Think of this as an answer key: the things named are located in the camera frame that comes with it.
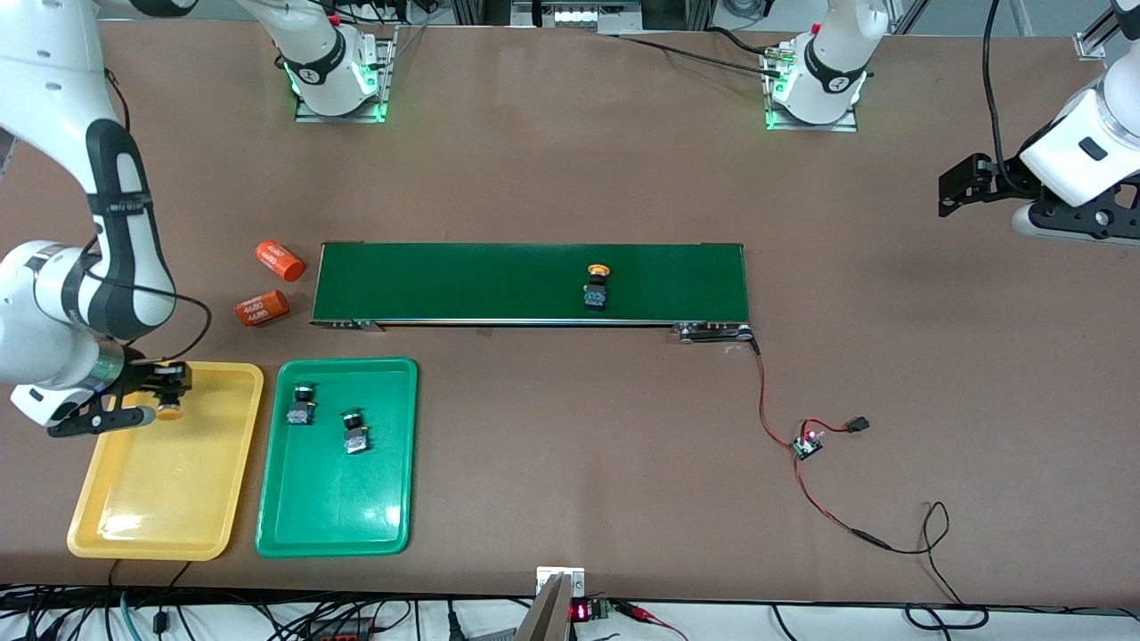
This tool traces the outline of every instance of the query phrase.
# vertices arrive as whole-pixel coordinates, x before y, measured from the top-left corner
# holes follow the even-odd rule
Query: white robotic arm
[[[868,62],[888,23],[882,0],[828,0],[819,32],[801,33],[781,46],[793,51],[795,63],[772,99],[811,124],[841,119],[858,99]]]
[[[163,386],[163,367],[135,365],[141,355],[115,339],[147,334],[174,303],[142,161],[107,97],[96,8],[0,5],[0,127],[79,181],[101,251],[33,241],[0,262],[0,380],[16,383],[14,404],[57,436],[153,417],[95,406],[108,390]],[[182,374],[166,395],[176,404],[188,384]]]
[[[1024,197],[1033,202],[1013,214],[1021,234],[1140,246],[1140,203],[1117,202],[1122,187],[1140,187],[1140,0],[1112,2],[1132,41],[1129,52],[1069,98],[1008,160],[1004,176],[985,154],[944,173],[939,216],[968,203]]]
[[[309,0],[236,1],[269,32],[293,90],[314,112],[343,115],[376,94],[375,35],[333,26],[325,8]]]

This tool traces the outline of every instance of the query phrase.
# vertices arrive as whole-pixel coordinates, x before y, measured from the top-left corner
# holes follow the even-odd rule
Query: orange battery
[[[235,305],[234,314],[243,325],[252,327],[288,314],[288,301],[280,290],[274,290]]]
[[[266,267],[272,269],[274,273],[290,283],[300,278],[301,274],[304,274],[304,262],[280,246],[277,241],[261,241],[254,255],[258,257],[258,260],[266,263]]]

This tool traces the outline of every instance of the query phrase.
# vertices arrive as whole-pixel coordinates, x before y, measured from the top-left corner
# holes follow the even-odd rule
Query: brown table
[[[939,567],[980,602],[1135,606],[1140,254],[1029,240],[1013,203],[935,214],[938,175],[990,147],[974,39],[888,38],[857,135],[768,132],[759,83],[609,38],[432,29],[401,60],[384,125],[291,122],[255,24],[104,24],[163,248],[218,322],[193,357],[407,355],[421,366],[412,542],[392,558],[268,560],[253,530],[268,417],[229,549],[188,585],[526,593],[539,565],[660,598],[943,600],[919,559],[841,532],[757,423],[746,346],[653,330],[307,325],[320,242],[742,242],[769,413],[865,414],[805,468],[820,501],[896,546],[922,502],[953,529]],[[748,63],[703,34],[674,46]],[[759,43],[759,36],[752,39]],[[1098,72],[1067,40],[994,43],[1009,148]],[[21,146],[3,249],[90,234],[80,189]],[[287,285],[266,237],[312,266]],[[230,307],[282,287],[293,316]],[[141,343],[181,344],[193,308]],[[0,403],[0,581],[100,583],[67,524],[93,439],[49,439]],[[125,562],[165,583],[174,563]]]

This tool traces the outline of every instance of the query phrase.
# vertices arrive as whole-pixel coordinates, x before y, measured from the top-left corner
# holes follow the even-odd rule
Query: green led light
[[[293,71],[288,68],[288,63],[282,63],[282,66],[285,67],[285,75],[288,76],[288,84],[293,89],[293,94],[300,96],[301,90],[298,88],[296,80],[293,78]]]
[[[357,82],[360,83],[361,91],[364,91],[365,94],[373,94],[374,91],[376,91],[376,72],[372,70],[367,70],[367,72],[365,72],[365,67],[361,67],[356,63],[352,63],[352,66],[350,68],[352,70],[352,73],[357,76]]]

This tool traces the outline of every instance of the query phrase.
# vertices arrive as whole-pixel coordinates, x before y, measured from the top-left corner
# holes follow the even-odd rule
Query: metal base plate
[[[355,122],[374,123],[384,122],[388,119],[388,99],[392,91],[392,65],[396,62],[396,39],[376,40],[376,64],[375,72],[376,94],[370,96],[360,106],[342,115],[321,115],[309,108],[294,92],[296,107],[293,112],[293,120],[296,122]]]

